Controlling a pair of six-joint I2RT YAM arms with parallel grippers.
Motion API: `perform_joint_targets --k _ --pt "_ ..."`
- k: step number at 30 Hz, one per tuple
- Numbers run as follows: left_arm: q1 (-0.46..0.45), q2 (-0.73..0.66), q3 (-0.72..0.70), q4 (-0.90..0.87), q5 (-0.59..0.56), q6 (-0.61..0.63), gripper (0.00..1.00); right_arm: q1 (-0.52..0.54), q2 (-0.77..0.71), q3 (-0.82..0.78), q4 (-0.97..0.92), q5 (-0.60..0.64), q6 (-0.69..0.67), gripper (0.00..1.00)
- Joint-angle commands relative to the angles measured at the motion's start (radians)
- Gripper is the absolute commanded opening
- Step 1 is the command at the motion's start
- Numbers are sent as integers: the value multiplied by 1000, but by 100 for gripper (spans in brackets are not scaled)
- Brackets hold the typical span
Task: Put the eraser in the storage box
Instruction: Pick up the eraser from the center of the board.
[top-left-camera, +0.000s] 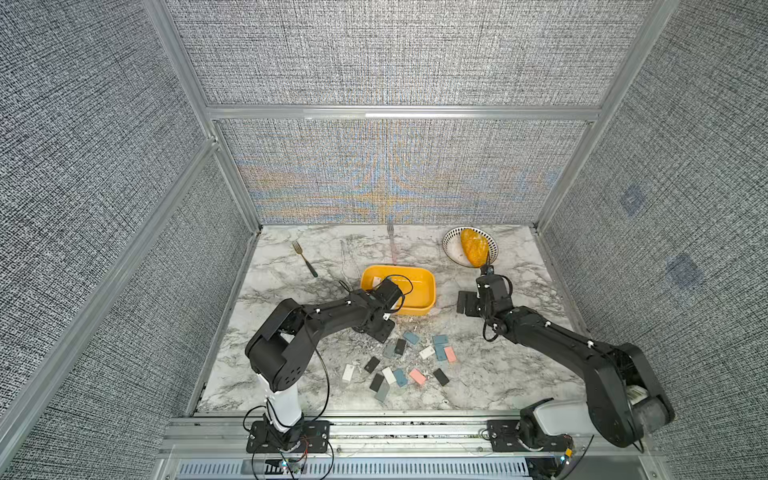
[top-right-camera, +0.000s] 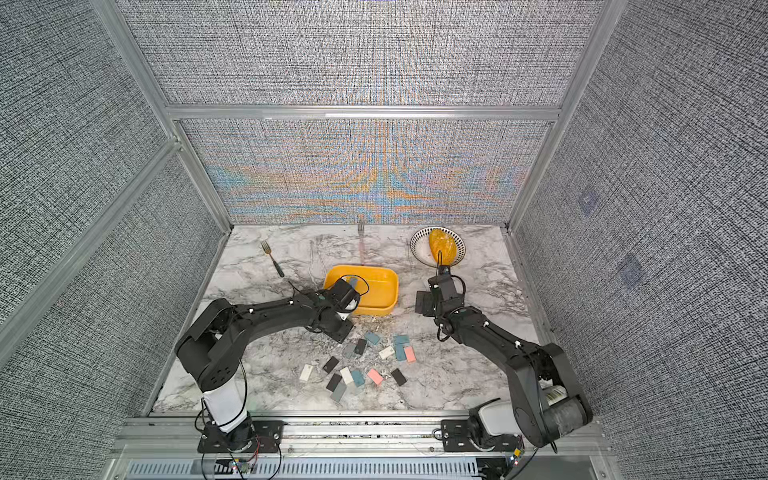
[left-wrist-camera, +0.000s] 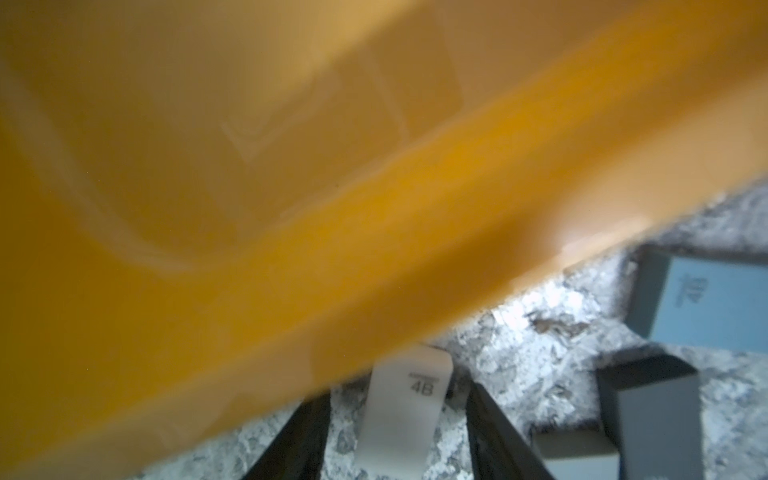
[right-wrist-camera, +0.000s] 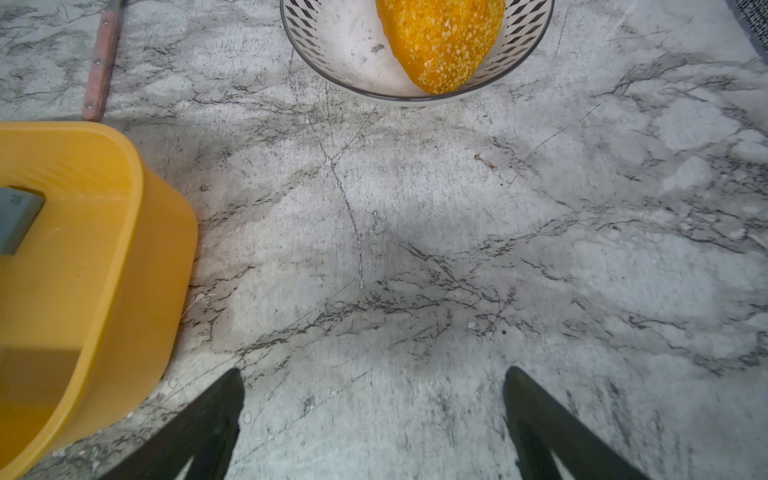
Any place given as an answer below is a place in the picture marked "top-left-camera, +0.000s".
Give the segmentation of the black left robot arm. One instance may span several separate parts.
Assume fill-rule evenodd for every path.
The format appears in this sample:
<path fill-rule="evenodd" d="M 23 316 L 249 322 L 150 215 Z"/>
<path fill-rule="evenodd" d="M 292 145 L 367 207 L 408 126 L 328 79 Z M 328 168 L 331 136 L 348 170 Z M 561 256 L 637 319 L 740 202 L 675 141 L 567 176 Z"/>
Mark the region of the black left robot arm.
<path fill-rule="evenodd" d="M 399 287 L 357 289 L 319 305 L 281 301 L 246 344 L 244 354 L 266 395 L 266 418 L 285 433 L 303 420 L 297 383 L 322 339 L 352 329 L 384 342 L 394 329 L 391 316 L 404 302 Z"/>

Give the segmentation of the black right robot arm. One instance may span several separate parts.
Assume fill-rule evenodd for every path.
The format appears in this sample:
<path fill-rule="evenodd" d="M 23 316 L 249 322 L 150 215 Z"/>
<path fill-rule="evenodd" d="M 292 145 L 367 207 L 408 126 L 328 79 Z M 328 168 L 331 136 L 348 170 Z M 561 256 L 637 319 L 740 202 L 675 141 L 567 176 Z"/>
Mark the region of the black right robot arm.
<path fill-rule="evenodd" d="M 484 321 L 494 341 L 503 337 L 536 350 L 582 379 L 583 400 L 541 400 L 520 411 L 518 440 L 529 450 L 544 447 L 549 437 L 601 436 L 625 448 L 675 419 L 675 412 L 641 349 L 631 343 L 613 346 L 563 328 L 511 296 L 496 297 L 481 286 L 461 291 L 457 312 Z"/>

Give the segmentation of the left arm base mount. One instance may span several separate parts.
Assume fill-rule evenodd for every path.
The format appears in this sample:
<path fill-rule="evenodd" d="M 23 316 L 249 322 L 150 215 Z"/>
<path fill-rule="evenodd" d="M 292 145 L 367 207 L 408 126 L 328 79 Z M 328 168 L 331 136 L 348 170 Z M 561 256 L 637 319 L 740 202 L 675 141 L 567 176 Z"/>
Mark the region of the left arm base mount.
<path fill-rule="evenodd" d="M 330 438 L 328 421 L 302 421 L 280 431 L 266 420 L 253 421 L 249 428 L 246 452 L 262 453 L 326 453 Z"/>

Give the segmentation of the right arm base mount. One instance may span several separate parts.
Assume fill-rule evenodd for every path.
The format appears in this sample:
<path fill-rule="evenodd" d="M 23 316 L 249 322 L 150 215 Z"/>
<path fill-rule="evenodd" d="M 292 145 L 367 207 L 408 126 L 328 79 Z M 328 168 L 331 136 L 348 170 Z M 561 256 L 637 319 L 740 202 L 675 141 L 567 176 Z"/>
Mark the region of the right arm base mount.
<path fill-rule="evenodd" d="M 549 436 L 535 430 L 527 421 L 519 426 L 517 419 L 496 419 L 486 422 L 486 433 L 495 453 L 546 452 L 566 453 L 574 446 L 569 435 Z"/>

